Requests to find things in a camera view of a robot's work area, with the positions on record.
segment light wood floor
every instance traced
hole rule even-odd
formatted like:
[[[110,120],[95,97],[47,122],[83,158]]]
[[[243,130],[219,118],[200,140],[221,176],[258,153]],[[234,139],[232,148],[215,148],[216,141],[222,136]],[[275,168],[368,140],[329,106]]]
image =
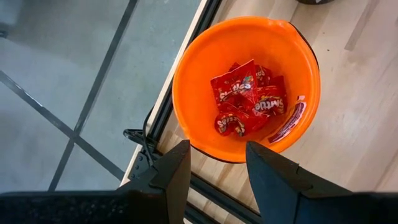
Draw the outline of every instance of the light wood floor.
[[[219,21],[265,16],[291,21],[319,61],[322,96],[307,132],[282,153],[353,191],[398,191],[398,1],[224,1]],[[172,114],[160,150],[185,137]],[[192,171],[258,209],[245,164],[226,164],[192,149]],[[193,190],[188,201],[221,223],[239,223]]]

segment metal frame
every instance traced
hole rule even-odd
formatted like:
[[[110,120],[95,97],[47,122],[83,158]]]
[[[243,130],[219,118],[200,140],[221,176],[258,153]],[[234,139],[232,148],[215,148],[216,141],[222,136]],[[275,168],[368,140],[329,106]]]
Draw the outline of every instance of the metal frame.
[[[193,34],[188,42],[190,44],[199,34],[211,26],[213,19],[218,11],[218,8],[222,0],[209,0],[199,18],[199,21],[193,31]],[[152,123],[152,128],[148,132],[148,141],[159,142],[162,136],[163,130],[169,120],[170,114],[173,111],[172,104],[172,82],[170,82],[169,87],[165,93],[165,96],[160,104],[159,110],[155,116]],[[155,147],[149,147],[148,150],[155,156],[161,154],[156,150]],[[134,161],[133,168],[130,171],[129,177],[134,178],[136,174],[142,172],[140,169],[136,169],[136,164],[142,163],[141,157],[137,156]],[[229,196],[221,189],[215,187],[209,182],[205,181],[195,173],[191,173],[190,187],[196,190],[198,193],[202,194],[207,199],[211,200],[221,208],[225,209],[230,214],[234,215],[236,218],[242,220],[244,223],[262,223],[261,216],[251,208],[237,201],[235,198]],[[185,218],[187,218],[192,223],[217,223],[214,219],[209,217],[203,211],[195,208],[194,205],[187,202],[187,207],[185,210]]]

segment plastic bucket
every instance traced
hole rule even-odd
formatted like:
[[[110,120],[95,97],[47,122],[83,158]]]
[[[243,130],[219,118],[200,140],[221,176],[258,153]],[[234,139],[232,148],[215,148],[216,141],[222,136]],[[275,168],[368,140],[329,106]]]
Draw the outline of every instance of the plastic bucket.
[[[218,109],[210,80],[250,59],[284,76],[288,112],[245,137],[221,136],[214,127]],[[222,161],[246,162],[248,140],[282,152],[310,126],[320,99],[319,68],[312,49],[289,22],[240,17],[209,28],[189,45],[172,89],[175,114],[193,147]]]

